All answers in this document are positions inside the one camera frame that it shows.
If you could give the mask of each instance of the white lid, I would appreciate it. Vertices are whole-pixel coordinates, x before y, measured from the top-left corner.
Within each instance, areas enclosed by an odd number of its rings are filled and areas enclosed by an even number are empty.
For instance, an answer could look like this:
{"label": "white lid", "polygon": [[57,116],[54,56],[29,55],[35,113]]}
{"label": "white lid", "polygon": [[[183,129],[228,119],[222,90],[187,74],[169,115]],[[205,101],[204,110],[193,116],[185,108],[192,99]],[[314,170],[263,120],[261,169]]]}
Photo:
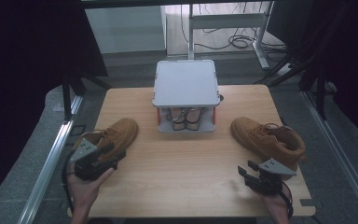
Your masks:
{"label": "white lid", "polygon": [[220,104],[211,60],[162,61],[157,65],[153,105],[156,107]]}

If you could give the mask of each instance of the black curtain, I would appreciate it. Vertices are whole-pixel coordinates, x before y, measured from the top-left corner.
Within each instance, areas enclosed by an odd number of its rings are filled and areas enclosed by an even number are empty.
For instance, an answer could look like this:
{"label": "black curtain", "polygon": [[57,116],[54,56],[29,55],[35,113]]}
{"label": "black curtain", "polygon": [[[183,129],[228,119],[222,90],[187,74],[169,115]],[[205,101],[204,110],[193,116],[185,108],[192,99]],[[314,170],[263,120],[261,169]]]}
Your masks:
{"label": "black curtain", "polygon": [[[335,102],[358,128],[358,1],[314,0],[304,38],[320,30],[341,2],[352,3],[324,52],[326,80],[336,85]],[[324,32],[325,29],[319,31],[319,36]],[[304,57],[309,57],[317,45],[318,41],[314,41]],[[319,64],[313,66],[309,69],[318,71]]]}
{"label": "black curtain", "polygon": [[0,184],[39,121],[46,94],[76,71],[107,76],[81,7],[0,0]]}

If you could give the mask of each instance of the gray floor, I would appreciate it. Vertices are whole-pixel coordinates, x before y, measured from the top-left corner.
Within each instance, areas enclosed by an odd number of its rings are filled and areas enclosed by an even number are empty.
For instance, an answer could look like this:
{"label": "gray floor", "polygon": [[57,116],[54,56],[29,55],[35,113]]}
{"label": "gray floor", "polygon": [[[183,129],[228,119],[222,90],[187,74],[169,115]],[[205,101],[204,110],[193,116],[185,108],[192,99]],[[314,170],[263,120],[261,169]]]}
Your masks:
{"label": "gray floor", "polygon": [[[156,63],[161,60],[178,60],[186,57],[166,57],[163,54],[121,54],[106,55],[105,65],[109,77],[101,77],[114,88],[152,87]],[[206,54],[196,55],[197,59],[211,59],[215,63],[219,85],[253,84],[265,75],[259,67],[255,55]],[[301,74],[288,79],[277,87],[270,88],[278,112],[284,122],[298,131],[307,145],[306,163],[300,168],[310,190],[317,211],[314,217],[293,217],[292,223],[358,223],[358,196],[353,190],[350,178],[337,160],[334,149],[326,141],[323,130],[312,116],[297,82]],[[63,149],[66,154],[78,136],[91,131],[98,118],[105,90],[84,80],[88,91],[83,98],[80,113],[76,117],[71,136]],[[58,105],[62,103],[62,89],[57,87],[48,93],[46,108],[34,129],[21,156],[0,187],[0,223],[16,223],[34,187],[34,183],[48,157],[59,129],[62,126],[63,112]],[[342,150],[349,158],[358,174],[358,130],[340,112],[332,96],[325,98],[327,123],[334,132]],[[67,203],[61,186],[60,158],[44,200],[40,204],[34,223],[69,223],[66,214]],[[116,223],[190,223],[190,220],[176,219],[115,219]],[[197,219],[191,223],[246,223],[253,220],[245,218]],[[269,217],[259,217],[257,223],[272,223]]]}

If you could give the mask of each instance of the boot lace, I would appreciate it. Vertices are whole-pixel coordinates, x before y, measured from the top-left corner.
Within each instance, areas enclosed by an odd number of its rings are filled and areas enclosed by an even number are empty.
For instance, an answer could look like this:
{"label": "boot lace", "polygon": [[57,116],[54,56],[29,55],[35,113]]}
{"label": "boot lace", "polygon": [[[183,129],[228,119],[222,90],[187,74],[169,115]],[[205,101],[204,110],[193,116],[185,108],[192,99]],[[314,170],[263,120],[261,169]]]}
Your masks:
{"label": "boot lace", "polygon": [[258,138],[262,138],[263,136],[266,135],[270,135],[269,133],[269,129],[271,128],[278,128],[279,125],[278,124],[274,124],[274,123],[267,123],[265,125],[260,125],[257,128],[255,128],[253,130],[253,133],[255,136],[257,136]]}
{"label": "boot lace", "polygon": [[101,132],[103,137],[109,137],[109,138],[113,138],[113,139],[118,139],[123,134],[121,132],[114,130],[112,127],[109,127],[105,130],[96,130],[96,131]]}

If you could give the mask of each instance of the white container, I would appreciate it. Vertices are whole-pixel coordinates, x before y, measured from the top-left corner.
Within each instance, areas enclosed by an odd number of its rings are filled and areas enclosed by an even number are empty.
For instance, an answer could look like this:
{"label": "white container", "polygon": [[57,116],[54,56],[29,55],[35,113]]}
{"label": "white container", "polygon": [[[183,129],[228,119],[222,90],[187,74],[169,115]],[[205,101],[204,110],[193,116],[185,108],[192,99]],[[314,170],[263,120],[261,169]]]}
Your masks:
{"label": "white container", "polygon": [[[214,63],[211,60],[161,61],[157,65],[153,106],[158,109],[158,130],[163,133],[214,131],[215,107],[220,104]],[[167,119],[172,107],[205,107],[197,131],[175,131]]]}

